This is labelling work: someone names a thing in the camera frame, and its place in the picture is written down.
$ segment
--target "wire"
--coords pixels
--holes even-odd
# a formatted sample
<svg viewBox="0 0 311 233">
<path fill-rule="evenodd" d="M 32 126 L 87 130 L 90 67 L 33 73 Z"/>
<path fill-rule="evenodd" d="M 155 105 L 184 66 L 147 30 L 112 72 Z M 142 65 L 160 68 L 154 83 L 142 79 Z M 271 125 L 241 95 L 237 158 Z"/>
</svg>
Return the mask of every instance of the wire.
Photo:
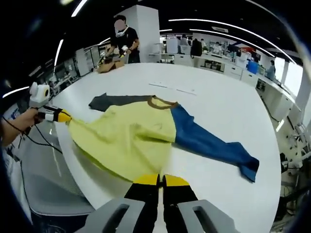
<svg viewBox="0 0 311 233">
<path fill-rule="evenodd" d="M 267 112 L 268 112 L 268 114 L 269 114 L 269 117 L 271 117 L 273 120 L 275 120 L 276 122 L 279 122 L 277 119 L 275 119 L 272 115 L 271 115 L 271 113 L 270 113 L 270 111 L 269 111 L 269 109 L 268 109 L 268 106 L 266 105 L 266 103 L 264 102 L 264 100 L 262 99 L 262 102 L 263 102 L 263 105 L 265 106 L 265 108 L 266 108 L 266 110 L 267 110 Z"/>
<path fill-rule="evenodd" d="M 28 201 L 27 193 L 26 193 L 26 189 L 25 189 L 25 180 L 24 180 L 24 172 L 23 172 L 22 162 L 23 162 L 23 161 L 20 161 L 21 178 L 22 178 L 22 180 L 23 180 L 23 188 L 24 188 L 25 198 L 26 198 L 26 201 L 27 201 L 27 203 L 28 203 L 28 205 L 29 205 L 29 201 Z"/>
<path fill-rule="evenodd" d="M 62 154 L 61 150 L 59 150 L 58 148 L 56 148 L 55 146 L 53 146 L 51 143 L 48 142 L 48 140 L 43 136 L 43 134 L 41 133 L 41 131 L 39 130 L 39 128 L 36 125 L 35 125 L 35 127 L 39 131 L 39 134 L 42 136 L 44 141 L 46 141 L 49 144 L 50 147 L 53 147 L 55 150 L 57 150 L 58 152 L 60 152 Z"/>
<path fill-rule="evenodd" d="M 17 127 L 15 127 L 14 125 L 12 125 L 7 119 L 5 119 L 4 117 L 2 117 L 10 126 L 12 126 L 14 129 L 16 129 L 16 130 L 18 130 L 18 131 L 20 131 L 22 134 L 24 134 L 24 135 L 26 135 L 26 137 L 28 137 L 29 138 L 29 140 L 31 140 L 33 143 L 35 143 L 35 144 L 37 144 L 37 145 L 40 145 L 40 146 L 48 146 L 48 147 L 53 147 L 55 150 L 57 150 L 58 152 L 60 152 L 61 154 L 62 154 L 62 152 L 61 152 L 61 150 L 60 149 L 58 149 L 58 148 L 56 148 L 55 146 L 52 146 L 50 143 L 49 144 L 43 144 L 43 143 L 39 143 L 39 142 L 36 142 L 36 141 L 34 141 L 32 138 L 30 138 L 27 134 L 25 134 L 22 130 L 20 130 L 19 128 L 17 128 Z"/>
</svg>

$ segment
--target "person in background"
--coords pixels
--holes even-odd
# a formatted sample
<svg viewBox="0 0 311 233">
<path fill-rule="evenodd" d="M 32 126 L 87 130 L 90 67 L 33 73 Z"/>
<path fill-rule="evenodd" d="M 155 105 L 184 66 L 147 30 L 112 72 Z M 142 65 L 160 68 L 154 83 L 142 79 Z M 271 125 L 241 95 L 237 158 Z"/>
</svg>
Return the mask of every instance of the person in background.
<svg viewBox="0 0 311 233">
<path fill-rule="evenodd" d="M 203 49 L 204 47 L 206 47 L 206 43 L 205 43 L 205 41 L 204 41 L 203 38 L 201 39 L 201 45 L 202 45 L 202 49 Z"/>
<path fill-rule="evenodd" d="M 192 45 L 192 37 L 190 37 L 190 36 L 188 37 L 188 45 L 190 45 L 190 46 Z"/>
<path fill-rule="evenodd" d="M 181 40 L 181 37 L 180 36 L 177 36 L 177 46 L 178 46 L 178 53 L 180 54 L 181 53 L 181 48 L 180 48 L 180 40 Z"/>
<path fill-rule="evenodd" d="M 222 48 L 222 46 L 221 46 L 221 44 L 220 44 L 219 42 L 216 42 L 216 44 L 214 44 L 213 47 L 214 47 L 213 52 L 214 52 L 215 54 L 222 54 L 223 48 Z"/>
<path fill-rule="evenodd" d="M 182 35 L 180 45 L 188 45 L 187 37 L 185 34 Z"/>
<path fill-rule="evenodd" d="M 64 79 L 68 78 L 70 76 L 69 72 L 68 71 L 65 71 L 65 77 Z"/>
<path fill-rule="evenodd" d="M 137 32 L 126 24 L 125 16 L 115 17 L 115 29 L 117 32 L 111 37 L 111 47 L 105 56 L 109 56 L 116 47 L 119 48 L 119 53 L 122 55 L 124 53 L 122 48 L 126 46 L 128 48 L 126 50 L 128 63 L 140 63 Z"/>
<path fill-rule="evenodd" d="M 192 47 L 190 51 L 190 56 L 193 59 L 193 66 L 199 67 L 199 58 L 195 56 L 201 56 L 202 55 L 202 43 L 198 41 L 197 39 L 194 39 L 192 42 Z"/>
<path fill-rule="evenodd" d="M 266 77 L 273 81 L 276 76 L 276 67 L 274 66 L 274 61 L 271 60 L 271 66 L 266 70 Z"/>
</svg>

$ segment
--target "white wall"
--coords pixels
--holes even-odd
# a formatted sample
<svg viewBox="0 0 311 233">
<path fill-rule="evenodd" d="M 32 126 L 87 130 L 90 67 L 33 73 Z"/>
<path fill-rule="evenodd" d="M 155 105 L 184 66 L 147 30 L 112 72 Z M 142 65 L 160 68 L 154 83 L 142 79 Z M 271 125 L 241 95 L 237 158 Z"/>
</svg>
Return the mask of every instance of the white wall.
<svg viewBox="0 0 311 233">
<path fill-rule="evenodd" d="M 261 52 L 259 50 L 256 50 L 256 53 L 261 55 L 261 59 L 259 61 L 259 65 L 262 65 L 263 67 L 268 69 L 271 66 L 270 61 L 274 60 L 274 58 L 266 55 L 265 53 L 263 53 L 263 52 Z"/>
<path fill-rule="evenodd" d="M 160 43 L 159 13 L 156 9 L 138 5 L 137 15 L 140 62 L 151 62 L 149 54 L 153 52 L 154 44 Z"/>
<path fill-rule="evenodd" d="M 302 73 L 301 85 L 296 98 L 296 103 L 301 110 L 304 109 L 303 124 L 308 126 L 311 120 L 311 81 L 305 70 L 303 70 Z"/>
<path fill-rule="evenodd" d="M 136 31 L 138 30 L 138 16 L 137 16 L 137 6 L 132 6 L 124 11 L 116 15 L 123 15 L 126 17 L 126 24 L 134 28 Z"/>
</svg>

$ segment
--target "cabinet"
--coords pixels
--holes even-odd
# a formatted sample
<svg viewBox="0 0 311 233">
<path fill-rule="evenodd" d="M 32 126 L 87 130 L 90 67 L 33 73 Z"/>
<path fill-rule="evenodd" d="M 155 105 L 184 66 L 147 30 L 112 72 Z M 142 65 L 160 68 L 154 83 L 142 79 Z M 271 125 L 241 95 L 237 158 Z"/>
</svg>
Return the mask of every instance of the cabinet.
<svg viewBox="0 0 311 233">
<path fill-rule="evenodd" d="M 190 55 L 176 54 L 174 56 L 174 64 L 192 67 L 193 61 Z"/>
<path fill-rule="evenodd" d="M 247 71 L 247 70 L 243 70 L 242 72 L 242 76 L 241 76 L 241 81 L 244 83 L 247 83 L 248 85 L 252 86 L 252 87 L 256 87 L 257 82 L 258 82 L 258 77 Z"/>
<path fill-rule="evenodd" d="M 225 64 L 224 75 L 240 80 L 242 75 L 242 68 L 230 64 Z"/>
<path fill-rule="evenodd" d="M 281 121 L 284 119 L 290 112 L 293 107 L 293 102 L 290 101 L 285 95 L 281 95 L 278 105 L 275 106 L 275 109 L 270 111 L 271 116 Z"/>
</svg>

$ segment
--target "white table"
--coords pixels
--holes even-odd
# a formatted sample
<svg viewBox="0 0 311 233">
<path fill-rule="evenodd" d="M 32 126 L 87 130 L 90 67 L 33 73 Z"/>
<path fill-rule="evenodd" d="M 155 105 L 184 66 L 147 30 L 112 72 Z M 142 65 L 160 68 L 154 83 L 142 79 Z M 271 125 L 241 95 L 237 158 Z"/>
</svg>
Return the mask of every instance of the white table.
<svg viewBox="0 0 311 233">
<path fill-rule="evenodd" d="M 261 95 L 275 120 L 280 122 L 293 108 L 301 111 L 295 99 L 286 90 L 263 75 L 257 75 L 257 77 L 265 82 L 265 91 Z"/>
<path fill-rule="evenodd" d="M 163 82 L 163 88 L 148 85 Z M 194 89 L 196 95 L 175 89 Z M 195 122 L 226 142 L 239 141 L 259 159 L 256 182 L 242 178 L 236 166 L 173 148 L 164 172 L 188 181 L 197 198 L 207 199 L 235 221 L 241 233 L 269 232 L 277 210 L 281 170 L 273 126 L 256 90 L 215 72 L 169 64 L 129 64 L 106 74 L 91 73 L 53 99 L 75 118 L 91 122 L 102 112 L 91 110 L 93 97 L 152 95 L 177 100 Z M 130 183 L 94 166 L 73 144 L 67 126 L 56 123 L 68 167 L 85 197 L 96 209 L 122 197 Z M 154 232 L 165 232 L 163 206 L 158 208 Z"/>
</svg>

